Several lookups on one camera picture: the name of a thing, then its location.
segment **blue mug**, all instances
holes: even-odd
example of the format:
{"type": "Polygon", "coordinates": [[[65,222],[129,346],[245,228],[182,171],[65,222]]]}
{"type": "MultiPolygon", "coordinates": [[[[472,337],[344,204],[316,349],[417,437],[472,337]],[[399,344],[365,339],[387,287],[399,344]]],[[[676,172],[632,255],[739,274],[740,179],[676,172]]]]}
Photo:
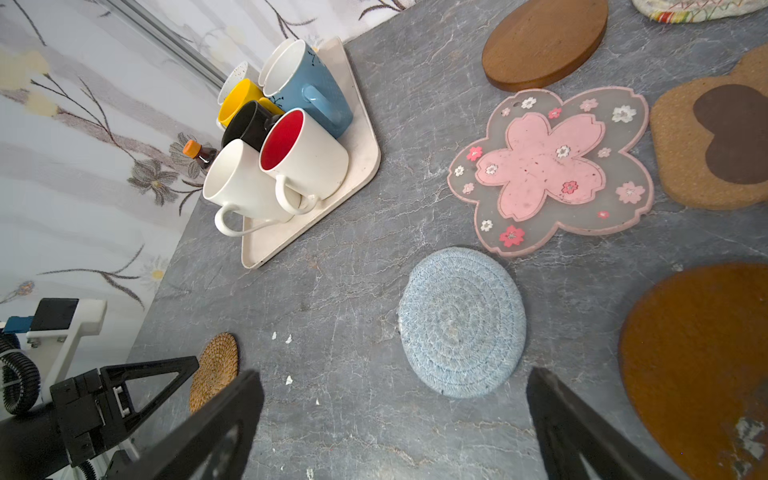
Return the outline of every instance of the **blue mug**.
{"type": "Polygon", "coordinates": [[[284,111],[302,108],[334,138],[352,123],[352,111],[339,84],[304,40],[292,43],[272,65],[264,96],[284,111]]]}

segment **orange bottle cap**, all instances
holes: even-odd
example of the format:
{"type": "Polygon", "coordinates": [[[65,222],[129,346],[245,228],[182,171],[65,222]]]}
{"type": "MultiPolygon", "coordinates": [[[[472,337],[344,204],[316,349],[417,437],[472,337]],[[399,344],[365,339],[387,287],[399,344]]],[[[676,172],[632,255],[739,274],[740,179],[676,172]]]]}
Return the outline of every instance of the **orange bottle cap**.
{"type": "Polygon", "coordinates": [[[189,158],[195,158],[197,154],[200,153],[200,149],[203,146],[198,144],[194,140],[190,140],[187,142],[186,145],[184,145],[184,149],[182,150],[185,155],[187,155],[189,158]]]}

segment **white mug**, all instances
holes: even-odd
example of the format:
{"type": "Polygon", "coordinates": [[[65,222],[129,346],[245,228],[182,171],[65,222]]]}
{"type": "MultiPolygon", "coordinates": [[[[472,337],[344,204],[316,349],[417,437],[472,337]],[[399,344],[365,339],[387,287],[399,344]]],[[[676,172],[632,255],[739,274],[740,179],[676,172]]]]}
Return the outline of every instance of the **white mug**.
{"type": "Polygon", "coordinates": [[[275,61],[277,61],[278,57],[283,54],[283,52],[291,46],[292,43],[294,43],[296,40],[293,38],[286,38],[283,40],[280,45],[277,45],[277,48],[275,48],[275,51],[272,52],[272,55],[264,62],[264,68],[261,69],[261,73],[259,74],[259,81],[257,84],[259,85],[259,88],[264,88],[264,84],[266,83],[266,76],[270,73],[270,70],[272,70],[272,65],[275,64],[275,61]]]}
{"type": "MultiPolygon", "coordinates": [[[[275,180],[259,169],[259,152],[237,138],[221,149],[210,166],[203,183],[203,198],[221,206],[216,212],[216,228],[228,237],[242,237],[293,217],[277,203],[274,190],[275,180]],[[262,223],[242,232],[231,230],[224,224],[224,214],[229,211],[262,223]]],[[[288,190],[285,195],[287,204],[299,206],[298,193],[288,190]]]]}
{"type": "Polygon", "coordinates": [[[230,73],[230,76],[227,77],[224,85],[221,86],[221,90],[219,90],[219,98],[217,99],[219,105],[224,103],[227,95],[229,95],[232,89],[235,88],[235,85],[239,84],[240,81],[242,81],[244,78],[247,78],[253,83],[256,83],[259,80],[259,76],[261,76],[261,73],[259,73],[259,71],[251,66],[247,61],[244,61],[243,63],[236,66],[232,70],[232,73],[230,73]]]}
{"type": "Polygon", "coordinates": [[[349,167],[349,153],[314,118],[294,108],[267,134],[259,165],[277,180],[275,197],[280,206],[300,215],[339,189],[349,167]],[[289,194],[293,192],[306,197],[304,208],[292,204],[289,194]]]}

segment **coaster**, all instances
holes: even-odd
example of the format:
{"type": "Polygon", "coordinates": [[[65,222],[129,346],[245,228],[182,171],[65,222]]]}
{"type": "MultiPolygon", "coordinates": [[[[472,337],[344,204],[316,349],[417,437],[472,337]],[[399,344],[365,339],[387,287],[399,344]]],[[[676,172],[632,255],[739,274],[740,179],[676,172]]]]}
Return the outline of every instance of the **coaster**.
{"type": "Polygon", "coordinates": [[[647,123],[645,99],[629,88],[596,88],[566,102],[520,91],[493,111],[486,137],[459,152],[448,185],[477,205],[478,238],[504,257],[538,249],[558,228],[616,233],[653,204],[653,181],[627,152],[647,123]]]}
{"type": "Polygon", "coordinates": [[[237,343],[230,333],[219,333],[206,345],[199,358],[200,368],[192,377],[190,412],[202,408],[235,379],[239,361],[237,343]]]}
{"type": "Polygon", "coordinates": [[[411,272],[399,307],[402,347],[430,389],[457,399],[501,385],[525,344],[525,310],[504,268],[490,257],[451,247],[411,272]]]}
{"type": "Polygon", "coordinates": [[[634,7],[660,23],[691,23],[736,17],[768,6],[768,0],[632,0],[634,7]]]}
{"type": "Polygon", "coordinates": [[[634,306],[619,342],[624,388],[691,478],[768,478],[768,265],[686,270],[634,306]]]}
{"type": "Polygon", "coordinates": [[[607,0],[528,0],[488,37],[485,76],[506,91],[553,84],[592,56],[607,23],[607,0]]]}
{"type": "Polygon", "coordinates": [[[661,95],[650,129],[661,184],[675,201],[731,210],[768,200],[768,44],[729,75],[661,95]]]}

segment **pink sakura coaster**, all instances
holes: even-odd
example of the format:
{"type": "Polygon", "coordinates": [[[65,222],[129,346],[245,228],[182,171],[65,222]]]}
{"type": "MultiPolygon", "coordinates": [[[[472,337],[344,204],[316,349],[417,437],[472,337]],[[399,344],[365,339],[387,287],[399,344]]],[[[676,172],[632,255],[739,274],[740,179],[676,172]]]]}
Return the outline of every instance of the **pink sakura coaster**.
{"type": "Polygon", "coordinates": [[[453,194],[476,204],[475,230],[504,257],[530,253],[562,228],[625,230],[650,210],[654,185],[627,151],[645,132],[648,104],[629,88],[587,90],[566,102],[534,88],[504,100],[486,138],[451,164],[453,194]]]}

